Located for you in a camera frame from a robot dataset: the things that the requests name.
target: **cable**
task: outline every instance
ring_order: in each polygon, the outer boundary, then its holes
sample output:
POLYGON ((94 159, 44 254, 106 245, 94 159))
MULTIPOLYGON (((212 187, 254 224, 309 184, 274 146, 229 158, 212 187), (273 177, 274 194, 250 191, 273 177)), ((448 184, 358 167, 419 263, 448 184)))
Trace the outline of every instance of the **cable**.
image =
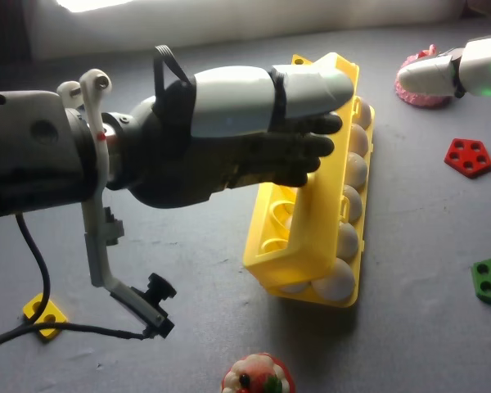
POLYGON ((60 330, 71 330, 73 332, 96 333, 96 334, 101 334, 103 336, 123 338, 125 340, 130 340, 130 339, 145 340, 149 338, 149 336, 141 333, 126 332, 124 330, 113 330, 113 329, 107 329, 105 327, 78 325, 76 323, 67 323, 67 322, 42 322, 42 323, 36 323, 34 325, 20 326, 9 332, 5 332, 1 334, 0 345, 10 340, 14 340, 17 337, 24 336, 27 333, 37 332, 43 329, 60 329, 60 330))
POLYGON ((40 269, 40 274, 42 274, 42 299, 40 300, 40 304, 38 305, 38 308, 35 310, 34 314, 31 316, 31 318, 27 320, 27 322, 25 322, 25 324, 27 325, 32 325, 38 320, 38 318, 40 318, 40 316, 43 314, 43 311, 46 309, 47 303, 49 301, 49 296, 51 295, 51 279, 49 278, 49 271, 47 270, 45 260, 43 260, 42 253, 36 246, 36 243, 34 242, 31 234, 29 233, 29 230, 27 229, 24 215, 20 213, 15 217, 16 222, 18 223, 18 228, 20 229, 20 232, 22 233, 27 246, 33 253, 34 260, 36 260, 38 268, 40 269))

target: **robotic arm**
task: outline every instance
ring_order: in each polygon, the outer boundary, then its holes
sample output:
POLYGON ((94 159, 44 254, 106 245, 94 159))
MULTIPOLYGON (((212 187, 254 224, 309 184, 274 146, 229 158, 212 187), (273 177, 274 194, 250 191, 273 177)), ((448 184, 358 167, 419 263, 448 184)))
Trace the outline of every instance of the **robotic arm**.
POLYGON ((154 71, 155 97, 130 114, 100 112, 112 86, 100 70, 62 84, 60 96, 0 93, 0 216, 81 203, 92 284, 133 311, 149 337, 166 337, 173 324, 159 302, 176 291, 156 274, 144 292, 110 272, 106 248, 124 229, 102 204, 105 187, 170 208, 254 183, 303 186, 333 151, 320 134, 340 129, 330 112, 354 87, 342 72, 314 65, 187 77, 165 46, 156 48, 154 71), (164 66, 178 77, 167 88, 164 66), (87 123, 76 110, 82 104, 87 123))
POLYGON ((424 56, 399 71, 399 82, 410 93, 431 96, 491 96, 491 36, 437 56, 424 56))

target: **yellow toy block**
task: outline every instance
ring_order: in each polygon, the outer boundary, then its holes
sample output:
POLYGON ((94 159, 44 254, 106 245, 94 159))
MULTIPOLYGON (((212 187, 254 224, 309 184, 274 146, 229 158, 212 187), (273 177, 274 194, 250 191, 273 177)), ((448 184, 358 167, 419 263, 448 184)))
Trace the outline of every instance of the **yellow toy block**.
MULTIPOLYGON (((292 63, 303 66, 312 64, 298 55, 293 56, 292 63)), ((325 55, 316 64, 335 67, 346 73, 353 82, 356 94, 357 65, 336 53, 325 55)), ((336 111, 343 125, 337 133, 329 137, 335 143, 335 150, 328 157, 321 159, 320 169, 309 175, 306 186, 299 189, 273 183, 262 183, 259 186, 243 265, 269 293, 335 307, 349 307, 357 300, 364 248, 367 180, 373 149, 375 111, 372 107, 370 109, 371 123, 365 128, 368 152, 363 157, 367 165, 367 177, 365 183, 357 187, 362 200, 362 214, 351 223, 358 235, 358 251, 345 261, 354 275, 353 291, 342 301, 330 301, 320 297, 311 285, 297 293, 281 291, 280 288, 328 277, 334 269, 339 224, 346 223, 349 218, 349 199, 343 195, 343 187, 351 124, 352 120, 361 119, 363 116, 362 100, 357 96, 353 96, 336 111), (286 221, 290 217, 289 227, 286 221)))
MULTIPOLYGON (((24 315, 26 318, 31 318, 38 306, 40 305, 40 301, 42 300, 42 294, 37 294, 27 305, 24 306, 24 315)), ((67 317, 56 307, 56 305, 49 299, 47 303, 46 309, 43 311, 43 314, 40 315, 40 318, 37 319, 36 323, 41 322, 67 322, 67 317)), ((60 330, 58 329, 43 329, 39 331, 40 334, 51 340, 54 338, 60 330)))

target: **gray tablecloth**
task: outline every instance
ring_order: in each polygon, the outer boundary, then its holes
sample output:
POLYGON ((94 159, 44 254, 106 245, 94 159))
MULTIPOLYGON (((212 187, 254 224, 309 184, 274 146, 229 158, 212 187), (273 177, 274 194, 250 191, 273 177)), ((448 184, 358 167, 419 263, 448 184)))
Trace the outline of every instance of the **gray tablecloth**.
MULTIPOLYGON (((470 266, 491 257, 491 173, 470 180, 444 163, 453 138, 491 155, 491 97, 464 97, 438 111, 395 95, 404 59, 491 34, 491 20, 340 31, 178 51, 190 72, 268 67, 293 53, 338 52, 360 65, 358 94, 376 110, 361 293, 349 311, 269 296, 241 267, 257 187, 214 195, 181 210, 153 210, 128 192, 106 203, 126 236, 110 249, 115 274, 144 287, 151 272, 178 289, 164 303, 167 338, 122 341, 64 332, 0 346, 0 392, 216 392, 249 353, 284 360, 300 392, 491 393, 491 307, 475 298, 470 266)), ((149 53, 94 56, 0 70, 0 88, 55 90, 97 67, 111 77, 104 110, 130 111, 152 95, 149 53)), ((137 331, 138 322, 89 283, 79 206, 26 215, 52 276, 52 298, 76 323, 137 331)), ((0 332, 41 291, 31 254, 11 217, 0 219, 0 332)))

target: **strawberry cake toy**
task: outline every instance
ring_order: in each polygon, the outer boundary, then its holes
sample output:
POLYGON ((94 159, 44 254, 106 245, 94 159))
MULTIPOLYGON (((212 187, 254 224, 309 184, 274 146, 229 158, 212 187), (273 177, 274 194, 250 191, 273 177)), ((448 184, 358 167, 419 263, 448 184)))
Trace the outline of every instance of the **strawberry cake toy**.
POLYGON ((295 384, 284 363, 263 353, 234 363, 221 389, 221 393, 295 393, 295 384))
MULTIPOLYGON (((438 53, 436 51, 436 46, 430 45, 428 50, 420 51, 416 55, 408 57, 408 59, 402 64, 400 68, 403 68, 404 66, 410 64, 412 61, 420 59, 424 56, 436 56, 437 54, 438 53)), ((451 96, 426 96, 424 94, 407 92, 400 84, 398 76, 394 81, 394 90, 402 101, 405 101, 406 103, 413 106, 436 108, 446 105, 451 101, 451 96)))

